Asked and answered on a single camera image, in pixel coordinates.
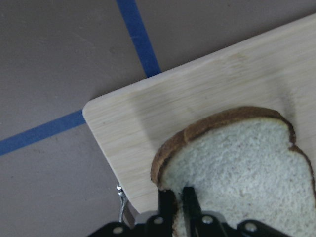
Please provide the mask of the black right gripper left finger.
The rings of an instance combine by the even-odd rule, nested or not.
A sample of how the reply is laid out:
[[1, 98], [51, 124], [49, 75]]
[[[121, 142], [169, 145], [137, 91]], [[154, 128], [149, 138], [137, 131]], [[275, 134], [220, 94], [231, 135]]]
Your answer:
[[176, 197], [171, 190], [158, 192], [158, 230], [160, 237], [173, 236], [173, 219], [177, 212]]

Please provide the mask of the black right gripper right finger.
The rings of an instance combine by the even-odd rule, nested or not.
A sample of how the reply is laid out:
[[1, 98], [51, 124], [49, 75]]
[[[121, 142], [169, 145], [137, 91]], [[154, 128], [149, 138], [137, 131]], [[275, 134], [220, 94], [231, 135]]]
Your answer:
[[193, 187], [183, 188], [182, 201], [187, 235], [189, 237], [203, 237], [202, 211]]

